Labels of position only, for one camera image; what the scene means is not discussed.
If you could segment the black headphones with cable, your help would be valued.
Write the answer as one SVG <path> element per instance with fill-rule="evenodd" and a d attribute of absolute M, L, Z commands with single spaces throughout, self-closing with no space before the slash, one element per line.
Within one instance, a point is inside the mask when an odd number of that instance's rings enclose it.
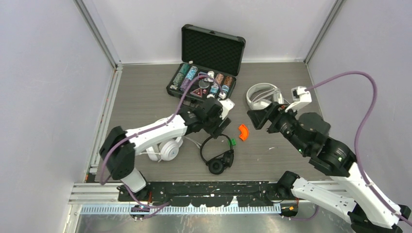
<path fill-rule="evenodd" d="M 223 136 L 228 140 L 229 143 L 229 150 L 214 156 L 213 158 L 206 160 L 203 156 L 203 148 L 206 143 L 211 140 L 213 137 L 208 137 L 201 145 L 199 149 L 199 154 L 203 162 L 206 166 L 208 166 L 208 170 L 211 174 L 220 175 L 224 172 L 224 170 L 228 167 L 232 167 L 234 162 L 234 148 L 231 139 L 226 134 L 220 134 L 219 136 Z"/>

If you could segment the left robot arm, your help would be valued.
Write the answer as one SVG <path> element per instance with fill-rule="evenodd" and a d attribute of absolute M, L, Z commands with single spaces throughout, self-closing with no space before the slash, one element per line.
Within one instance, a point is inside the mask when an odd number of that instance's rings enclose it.
<path fill-rule="evenodd" d="M 144 127 L 129 130 L 114 127 L 99 150 L 103 166 L 111 178 L 125 185 L 132 197 L 143 201 L 149 195 L 149 188 L 135 167 L 135 156 L 152 146 L 200 130 L 213 138 L 219 137 L 231 122 L 228 114 L 234 106 L 230 99 L 208 98 L 194 109 L 179 107 L 177 113 Z"/>

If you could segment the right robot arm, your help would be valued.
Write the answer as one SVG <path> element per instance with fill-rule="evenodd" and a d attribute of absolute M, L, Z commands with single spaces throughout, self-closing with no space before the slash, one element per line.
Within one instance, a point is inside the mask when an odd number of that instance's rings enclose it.
<path fill-rule="evenodd" d="M 355 153 L 341 141 L 329 136 L 330 124 L 313 112 L 297 116 L 286 105 L 271 103 L 261 110 L 247 112 L 255 129 L 267 121 L 268 133 L 280 133 L 316 170 L 339 183 L 349 197 L 316 186 L 300 175 L 286 171 L 275 192 L 282 199 L 305 199 L 350 223 L 357 233 L 399 233 L 398 223 L 406 221 L 411 209 L 392 202 L 373 188 L 362 176 Z"/>

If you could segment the white gaming headset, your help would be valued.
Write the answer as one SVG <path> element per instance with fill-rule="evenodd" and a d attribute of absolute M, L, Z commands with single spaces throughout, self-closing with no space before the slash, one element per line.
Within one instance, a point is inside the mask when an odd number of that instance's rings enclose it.
<path fill-rule="evenodd" d="M 246 102 L 250 110 L 262 110 L 272 102 L 284 104 L 280 89 L 271 83 L 257 83 L 246 92 Z"/>

